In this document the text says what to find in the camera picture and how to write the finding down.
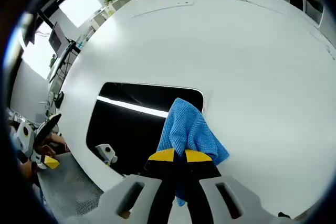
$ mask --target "blue microfiber cloth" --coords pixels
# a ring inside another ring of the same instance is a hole
[[[156,151],[174,148],[179,157],[185,149],[203,152],[215,165],[225,160],[229,153],[206,124],[200,111],[190,103],[177,98],[164,122],[161,139]],[[177,199],[179,206],[185,201]]]

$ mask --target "black slot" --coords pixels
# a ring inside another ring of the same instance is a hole
[[[241,211],[239,210],[234,200],[232,199],[232,194],[228,192],[229,189],[226,187],[226,185],[224,183],[220,183],[216,184],[216,187],[225,201],[225,204],[230,212],[231,218],[235,220],[238,219],[240,216],[242,216]]]
[[[176,98],[181,98],[202,111],[203,96],[197,90],[130,83],[105,83],[99,95],[110,100],[168,112]],[[100,157],[96,146],[109,144],[117,153],[118,161],[111,169],[122,175],[138,174],[148,158],[156,152],[165,118],[123,108],[100,100],[96,101],[86,143]],[[109,129],[113,137],[102,135]]]
[[[124,197],[124,200],[121,202],[117,214],[124,218],[128,219],[131,215],[130,210],[134,207],[135,202],[138,199],[138,196],[140,195],[142,189],[144,187],[143,183],[135,183],[131,189],[127,192],[127,194]]]

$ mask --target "cable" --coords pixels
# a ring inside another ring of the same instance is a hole
[[[57,76],[62,82],[64,82],[64,79],[59,75],[59,73],[57,74]]]
[[[59,73],[58,73],[57,75],[58,75],[58,77],[61,79],[61,81],[63,81],[63,80],[64,80],[64,77],[63,77],[63,76],[61,76]]]
[[[62,72],[62,74],[64,75],[64,78],[65,78],[66,74],[63,72],[63,70],[62,70],[62,69],[59,69],[59,70],[61,70],[61,72]]]
[[[70,57],[68,57],[68,62],[66,63],[66,67],[65,67],[65,73],[67,72],[67,69],[68,69],[68,65],[70,64]]]
[[[36,35],[41,36],[41,37],[45,37],[45,38],[48,37],[48,36],[45,36],[45,35],[42,35],[42,34],[36,34]]]
[[[82,44],[81,44],[81,43],[78,43],[78,42],[76,42],[76,41],[75,41],[75,43],[76,43],[76,44],[78,44],[80,47],[82,46]]]
[[[50,35],[50,34],[42,33],[41,31],[36,31],[35,33],[39,33],[39,34],[43,34],[43,35]]]

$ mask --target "white table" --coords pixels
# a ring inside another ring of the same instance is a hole
[[[272,214],[295,217],[321,197],[336,164],[335,49],[285,1],[248,1],[132,0],[91,37],[64,82],[59,126],[102,190],[122,178],[87,148],[90,117],[105,82],[129,82],[201,90],[230,152],[218,169]]]

